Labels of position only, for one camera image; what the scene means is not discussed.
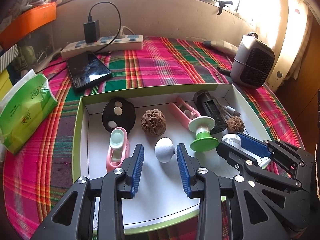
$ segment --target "portable heater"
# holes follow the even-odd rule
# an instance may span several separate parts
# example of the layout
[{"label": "portable heater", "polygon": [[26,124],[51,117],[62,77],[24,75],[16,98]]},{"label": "portable heater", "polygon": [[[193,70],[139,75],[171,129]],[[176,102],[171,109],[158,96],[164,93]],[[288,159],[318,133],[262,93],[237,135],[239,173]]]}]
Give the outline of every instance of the portable heater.
[{"label": "portable heater", "polygon": [[271,48],[253,36],[243,36],[231,69],[232,80],[252,88],[259,88],[266,81],[275,54]]}]

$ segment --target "walnut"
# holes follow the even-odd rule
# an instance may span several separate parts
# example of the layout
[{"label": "walnut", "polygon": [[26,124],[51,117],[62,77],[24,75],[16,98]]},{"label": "walnut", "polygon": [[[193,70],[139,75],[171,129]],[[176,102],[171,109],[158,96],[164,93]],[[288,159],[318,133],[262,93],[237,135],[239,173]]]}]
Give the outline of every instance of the walnut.
[{"label": "walnut", "polygon": [[141,127],[149,136],[164,134],[166,121],[163,113],[159,109],[147,110],[141,118]]},{"label": "walnut", "polygon": [[244,131],[244,123],[242,120],[237,117],[233,116],[227,121],[228,127],[227,130],[229,133],[237,133]]}]

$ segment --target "blue gripper pad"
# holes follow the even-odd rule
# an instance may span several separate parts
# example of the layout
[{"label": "blue gripper pad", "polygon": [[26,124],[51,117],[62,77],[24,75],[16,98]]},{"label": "blue gripper pad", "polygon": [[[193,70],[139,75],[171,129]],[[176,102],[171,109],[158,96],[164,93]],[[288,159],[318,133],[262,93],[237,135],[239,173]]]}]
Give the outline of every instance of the blue gripper pad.
[{"label": "blue gripper pad", "polygon": [[185,156],[183,155],[183,151],[181,150],[180,145],[177,146],[177,161],[180,171],[180,176],[182,180],[183,190],[187,194],[187,197],[190,197],[191,187],[190,187],[190,175],[187,169]]},{"label": "blue gripper pad", "polygon": [[143,145],[140,146],[140,150],[138,156],[136,157],[136,163],[133,168],[133,175],[132,175],[132,186],[131,186],[131,196],[134,197],[138,192],[142,166],[144,161],[144,148]]},{"label": "blue gripper pad", "polygon": [[260,158],[264,158],[264,157],[270,158],[271,153],[269,152],[268,147],[266,145],[245,134],[237,133],[237,135],[241,139],[241,147],[243,149],[246,149],[247,151],[252,152],[253,154],[259,156]]}]

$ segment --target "green suction cup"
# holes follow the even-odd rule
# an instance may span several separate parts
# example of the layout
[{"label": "green suction cup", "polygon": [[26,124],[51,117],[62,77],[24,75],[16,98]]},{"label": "green suction cup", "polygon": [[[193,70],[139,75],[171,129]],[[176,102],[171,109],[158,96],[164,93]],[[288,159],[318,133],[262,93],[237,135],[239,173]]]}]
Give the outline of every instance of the green suction cup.
[{"label": "green suction cup", "polygon": [[190,149],[196,152],[207,152],[215,149],[219,141],[211,137],[210,130],[214,128],[215,121],[208,116],[201,116],[189,123],[189,130],[196,133],[196,140],[190,144]]}]

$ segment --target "black oval holder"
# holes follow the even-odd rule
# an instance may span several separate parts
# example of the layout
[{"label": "black oval holder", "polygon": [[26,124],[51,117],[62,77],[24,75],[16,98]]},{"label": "black oval holder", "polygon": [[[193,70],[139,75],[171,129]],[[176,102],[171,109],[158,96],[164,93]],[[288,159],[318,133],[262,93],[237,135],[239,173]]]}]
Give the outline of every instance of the black oval holder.
[{"label": "black oval holder", "polygon": [[[116,115],[114,112],[116,102],[122,103],[121,115]],[[102,113],[102,124],[109,133],[113,131],[113,128],[109,127],[108,125],[110,121],[114,121],[117,127],[124,128],[127,134],[129,134],[134,126],[134,123],[136,122],[136,112],[134,105],[124,98],[111,99],[104,107]]]}]

